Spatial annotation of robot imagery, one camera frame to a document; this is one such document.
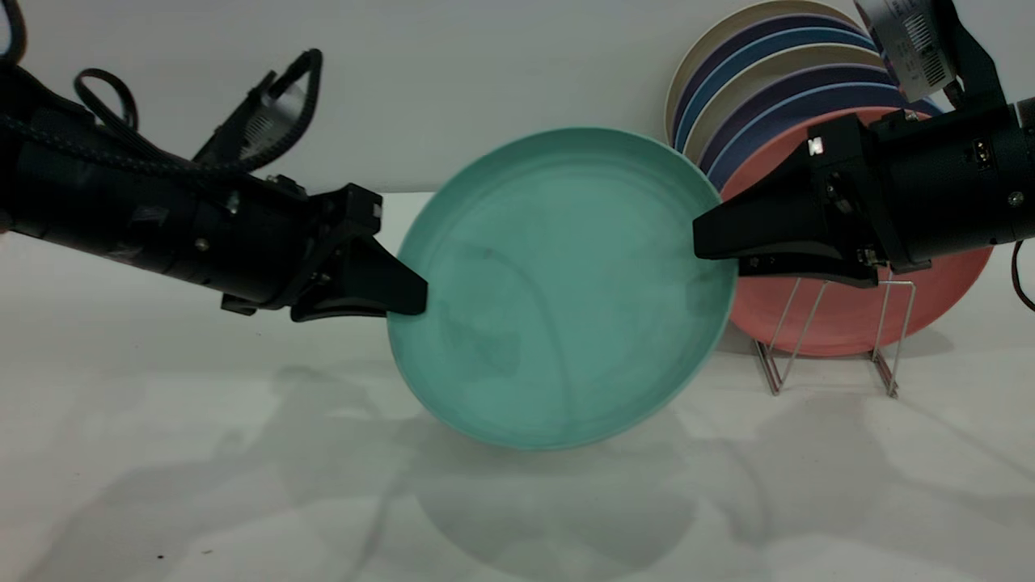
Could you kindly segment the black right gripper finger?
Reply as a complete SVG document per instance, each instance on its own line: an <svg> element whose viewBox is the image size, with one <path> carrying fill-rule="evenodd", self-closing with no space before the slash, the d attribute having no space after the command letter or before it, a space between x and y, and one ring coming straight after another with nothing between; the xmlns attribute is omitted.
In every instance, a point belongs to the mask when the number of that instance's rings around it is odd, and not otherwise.
<svg viewBox="0 0 1035 582"><path fill-rule="evenodd" d="M694 254L706 260L775 254L842 260L844 248L814 191L805 149L795 149L755 185L694 219Z"/></svg>
<svg viewBox="0 0 1035 582"><path fill-rule="evenodd" d="M834 254L788 253L768 248L738 248L739 277L814 279L870 289L879 284L870 246L849 246Z"/></svg>

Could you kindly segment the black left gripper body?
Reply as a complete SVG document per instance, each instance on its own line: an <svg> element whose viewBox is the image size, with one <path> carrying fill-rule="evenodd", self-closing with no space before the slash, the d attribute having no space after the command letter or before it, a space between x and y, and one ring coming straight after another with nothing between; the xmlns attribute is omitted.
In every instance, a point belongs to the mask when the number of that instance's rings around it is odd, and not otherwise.
<svg viewBox="0 0 1035 582"><path fill-rule="evenodd" d="M237 314L305 305L352 275L383 214L383 196L354 183L308 196L266 182L197 237L207 248L195 248L193 284L221 293L221 308Z"/></svg>

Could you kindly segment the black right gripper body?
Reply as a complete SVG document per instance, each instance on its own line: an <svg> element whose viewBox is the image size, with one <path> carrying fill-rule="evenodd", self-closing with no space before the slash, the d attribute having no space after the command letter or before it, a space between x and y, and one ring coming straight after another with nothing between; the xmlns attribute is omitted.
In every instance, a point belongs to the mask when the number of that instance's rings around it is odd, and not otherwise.
<svg viewBox="0 0 1035 582"><path fill-rule="evenodd" d="M814 195L832 246L899 272L942 255L1031 239L1033 121L1016 104L807 132Z"/></svg>

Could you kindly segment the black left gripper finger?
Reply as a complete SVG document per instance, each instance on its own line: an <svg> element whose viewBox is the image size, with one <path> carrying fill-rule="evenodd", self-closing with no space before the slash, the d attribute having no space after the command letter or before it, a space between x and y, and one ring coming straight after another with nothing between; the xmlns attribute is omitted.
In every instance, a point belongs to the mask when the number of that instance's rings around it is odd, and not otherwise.
<svg viewBox="0 0 1035 582"><path fill-rule="evenodd" d="M310 322L321 319L366 317L385 318L387 310L377 302L357 298L308 298L289 310L293 322Z"/></svg>
<svg viewBox="0 0 1035 582"><path fill-rule="evenodd" d="M341 259L339 298L347 297L380 303L387 314L423 314L428 308L428 281L374 237L355 237Z"/></svg>

